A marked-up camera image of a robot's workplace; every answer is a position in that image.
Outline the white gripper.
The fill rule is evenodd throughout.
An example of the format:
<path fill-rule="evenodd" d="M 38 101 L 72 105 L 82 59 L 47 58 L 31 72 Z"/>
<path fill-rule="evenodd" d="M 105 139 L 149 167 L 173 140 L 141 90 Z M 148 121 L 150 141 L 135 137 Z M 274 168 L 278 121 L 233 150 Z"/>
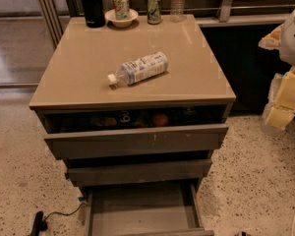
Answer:
<path fill-rule="evenodd" d="M 284 130 L 295 117 L 295 9 L 283 25 L 259 41 L 258 47 L 279 49 L 280 59 L 293 65 L 284 75 L 274 75 L 265 105 L 265 124 Z"/>

